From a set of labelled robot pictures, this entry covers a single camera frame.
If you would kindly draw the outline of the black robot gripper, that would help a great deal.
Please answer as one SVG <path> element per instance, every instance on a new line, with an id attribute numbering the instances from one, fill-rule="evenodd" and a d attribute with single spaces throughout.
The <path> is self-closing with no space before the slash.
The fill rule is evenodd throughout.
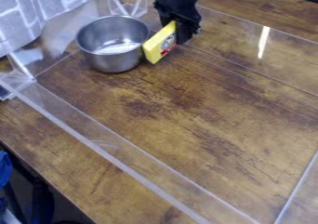
<path id="1" fill-rule="evenodd" d="M 153 0 L 153 7 L 159 13 L 161 26 L 173 20 L 176 25 L 176 44 L 184 44 L 192 34 L 200 30 L 201 16 L 196 9 L 199 0 Z"/>

